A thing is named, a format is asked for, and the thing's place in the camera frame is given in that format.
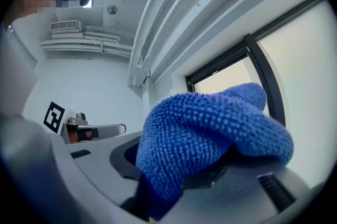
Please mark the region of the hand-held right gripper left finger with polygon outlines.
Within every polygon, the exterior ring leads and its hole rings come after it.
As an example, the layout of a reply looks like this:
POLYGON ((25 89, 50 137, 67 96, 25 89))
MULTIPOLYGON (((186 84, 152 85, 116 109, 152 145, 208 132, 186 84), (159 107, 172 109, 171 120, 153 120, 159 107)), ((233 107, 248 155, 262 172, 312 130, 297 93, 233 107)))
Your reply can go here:
POLYGON ((50 135, 58 172, 80 220, 147 220, 140 202, 140 171, 126 160, 142 132, 66 144, 50 135))

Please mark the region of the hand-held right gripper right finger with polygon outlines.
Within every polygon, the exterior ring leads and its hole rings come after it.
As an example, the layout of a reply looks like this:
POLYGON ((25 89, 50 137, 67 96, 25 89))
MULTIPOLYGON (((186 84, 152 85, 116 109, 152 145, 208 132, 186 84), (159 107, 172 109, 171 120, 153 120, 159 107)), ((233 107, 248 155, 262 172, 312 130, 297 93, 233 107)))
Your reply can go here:
POLYGON ((322 187, 277 162, 233 163, 212 186, 185 190, 160 222, 292 223, 322 187))

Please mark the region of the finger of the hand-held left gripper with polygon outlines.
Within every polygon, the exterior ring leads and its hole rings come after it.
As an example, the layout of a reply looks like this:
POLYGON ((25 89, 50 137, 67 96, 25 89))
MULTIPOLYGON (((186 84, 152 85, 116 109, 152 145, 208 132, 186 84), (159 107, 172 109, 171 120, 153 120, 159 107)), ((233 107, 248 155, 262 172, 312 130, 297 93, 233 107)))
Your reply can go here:
POLYGON ((126 126, 124 124, 112 125, 72 125, 65 124, 67 131, 71 129, 90 129, 93 138, 111 138, 126 133, 126 126))

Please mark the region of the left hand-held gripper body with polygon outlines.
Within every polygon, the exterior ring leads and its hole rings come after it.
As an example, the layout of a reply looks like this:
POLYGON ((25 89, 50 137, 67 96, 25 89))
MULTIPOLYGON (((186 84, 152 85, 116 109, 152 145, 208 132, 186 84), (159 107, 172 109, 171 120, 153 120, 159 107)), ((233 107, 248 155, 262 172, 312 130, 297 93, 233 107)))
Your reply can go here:
POLYGON ((71 109, 63 108, 51 102, 45 115, 43 125, 48 131, 60 135, 65 143, 70 143, 68 131, 77 129, 78 126, 87 126, 86 115, 81 112, 74 112, 71 109))

